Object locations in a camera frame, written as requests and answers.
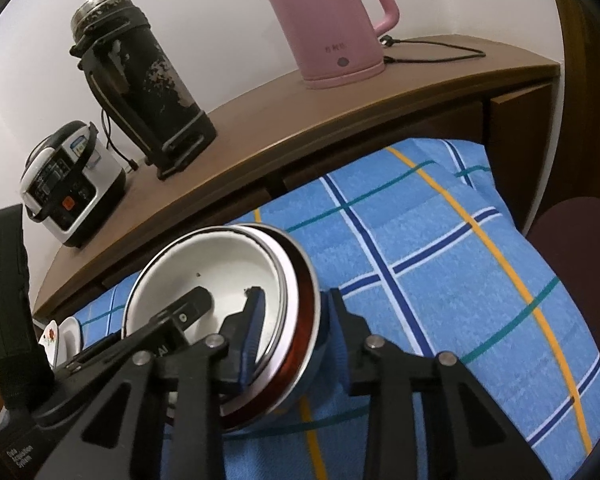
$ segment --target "wooden countertop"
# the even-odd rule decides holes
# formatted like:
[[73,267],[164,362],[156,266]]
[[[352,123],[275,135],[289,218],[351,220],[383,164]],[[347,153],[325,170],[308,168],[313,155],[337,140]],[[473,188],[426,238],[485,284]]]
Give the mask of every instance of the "wooden countertop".
[[[34,314],[49,316],[158,235],[317,150],[407,114],[560,73],[556,62],[508,44],[467,36],[427,39],[480,48],[487,56],[392,64],[381,75],[327,90],[305,88],[299,73],[292,72],[210,112],[218,138],[185,171],[162,182],[154,167],[141,166],[100,231],[80,250],[58,251]],[[454,55],[445,47],[414,44],[398,44],[388,52],[392,57]]]

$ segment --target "tablecloth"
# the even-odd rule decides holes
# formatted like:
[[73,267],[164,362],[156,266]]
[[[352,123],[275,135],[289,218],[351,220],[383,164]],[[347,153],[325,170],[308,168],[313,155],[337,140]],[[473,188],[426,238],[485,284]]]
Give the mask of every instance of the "tablecloth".
[[[555,480],[570,478],[599,439],[598,349],[562,283],[515,229],[481,145],[404,140],[243,221],[288,231],[320,286],[339,287],[373,332],[415,354],[459,355]],[[120,328],[135,278],[76,314],[87,345]],[[298,405],[270,427],[225,436],[229,479],[362,477],[368,399],[347,397],[334,366],[325,358]]]

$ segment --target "power cord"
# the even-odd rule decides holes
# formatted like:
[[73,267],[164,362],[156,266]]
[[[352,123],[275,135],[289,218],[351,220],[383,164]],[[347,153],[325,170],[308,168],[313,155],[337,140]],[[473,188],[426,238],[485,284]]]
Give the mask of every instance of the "power cord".
[[[107,117],[107,124],[105,124],[104,121],[105,116]],[[120,150],[116,148],[116,145],[113,143],[113,140],[111,140],[111,117],[109,117],[109,114],[105,111],[104,108],[100,110],[100,122],[102,123],[102,131],[107,137],[106,148],[109,149],[109,146],[111,146],[113,148],[113,151],[116,152],[121,158],[123,158],[126,161],[126,163],[129,165],[132,171],[137,171],[139,167],[138,163],[132,158],[127,158],[125,155],[123,155],[122,152],[120,152]]]
[[448,46],[456,50],[464,50],[466,52],[472,52],[472,54],[466,54],[465,56],[454,56],[454,57],[441,57],[437,59],[396,59],[391,56],[384,56],[384,62],[390,63],[444,63],[447,61],[459,61],[461,59],[475,59],[477,57],[486,57],[487,53],[478,48],[470,48],[468,46],[454,45],[450,43],[442,43],[441,41],[424,41],[424,40],[395,40],[389,35],[380,38],[380,43],[383,46],[393,46],[396,43],[419,43],[419,44],[430,44],[439,46]]

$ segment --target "pink electric kettle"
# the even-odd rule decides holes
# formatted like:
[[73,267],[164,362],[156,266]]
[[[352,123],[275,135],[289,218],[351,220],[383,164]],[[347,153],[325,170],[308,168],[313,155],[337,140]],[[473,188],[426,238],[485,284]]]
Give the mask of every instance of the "pink electric kettle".
[[309,88],[330,88],[384,70],[378,37],[395,27],[395,0],[380,0],[384,18],[371,25],[361,0],[269,0]]

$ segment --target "screw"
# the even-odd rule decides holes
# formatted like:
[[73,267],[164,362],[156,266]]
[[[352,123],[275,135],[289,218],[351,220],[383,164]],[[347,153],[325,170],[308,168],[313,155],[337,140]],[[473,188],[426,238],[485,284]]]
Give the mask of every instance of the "screw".
[[384,343],[386,343],[386,341],[381,335],[373,334],[365,339],[365,345],[367,345],[371,349],[382,348],[384,346]]
[[224,336],[221,334],[211,334],[205,337],[205,345],[209,348],[218,348],[224,344]]
[[443,366],[453,366],[458,362],[458,358],[453,352],[440,352],[438,361],[440,361],[440,364]]
[[151,352],[148,352],[147,350],[141,350],[136,352],[131,360],[136,366],[143,366],[151,360],[151,357]]

